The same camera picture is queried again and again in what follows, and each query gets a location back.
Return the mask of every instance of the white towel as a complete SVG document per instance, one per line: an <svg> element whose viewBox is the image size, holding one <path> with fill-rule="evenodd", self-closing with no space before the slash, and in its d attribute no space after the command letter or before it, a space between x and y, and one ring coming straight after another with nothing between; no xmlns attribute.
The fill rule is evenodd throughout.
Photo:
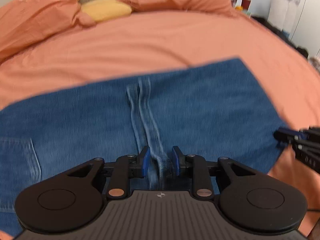
<svg viewBox="0 0 320 240"><path fill-rule="evenodd" d="M282 30L289 2L291 0L271 0L268 22Z"/></svg>
<svg viewBox="0 0 320 240"><path fill-rule="evenodd" d="M301 0L292 0L289 2L287 14L285 15L283 31L290 33L292 31L293 22L297 15L297 9Z"/></svg>

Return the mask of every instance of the denim pocket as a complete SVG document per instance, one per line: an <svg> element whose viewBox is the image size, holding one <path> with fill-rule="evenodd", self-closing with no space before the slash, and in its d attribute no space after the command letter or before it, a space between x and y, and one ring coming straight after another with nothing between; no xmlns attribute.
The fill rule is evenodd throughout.
<svg viewBox="0 0 320 240"><path fill-rule="evenodd" d="M0 137L0 212L14 213L18 194L40 179L41 169L31 139Z"/></svg>

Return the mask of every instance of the yellow pillow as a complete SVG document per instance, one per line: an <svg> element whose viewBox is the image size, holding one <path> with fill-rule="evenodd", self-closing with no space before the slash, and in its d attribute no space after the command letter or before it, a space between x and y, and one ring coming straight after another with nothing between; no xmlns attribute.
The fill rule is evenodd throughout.
<svg viewBox="0 0 320 240"><path fill-rule="evenodd" d="M102 22L130 15L132 9L129 5L116 0L92 0L84 3L81 11L88 14L95 22Z"/></svg>

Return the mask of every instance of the blue denim fabric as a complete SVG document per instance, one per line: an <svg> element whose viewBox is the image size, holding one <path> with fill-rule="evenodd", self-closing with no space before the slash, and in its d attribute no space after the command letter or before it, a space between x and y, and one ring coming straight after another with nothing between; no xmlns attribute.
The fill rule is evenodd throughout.
<svg viewBox="0 0 320 240"><path fill-rule="evenodd" d="M170 180L174 145L268 172L282 150L272 134L283 125L239 59L20 101L0 112L0 230L21 230L13 205L25 187L94 157L111 162L137 154L144 145L153 161L146 179L131 181L134 189L188 185Z"/></svg>

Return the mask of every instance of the black cable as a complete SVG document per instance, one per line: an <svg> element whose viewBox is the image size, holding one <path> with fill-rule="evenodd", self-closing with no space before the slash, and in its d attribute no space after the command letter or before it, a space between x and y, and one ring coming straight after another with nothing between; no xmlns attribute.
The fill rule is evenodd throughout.
<svg viewBox="0 0 320 240"><path fill-rule="evenodd" d="M307 209L307 212L320 212L320 209Z"/></svg>

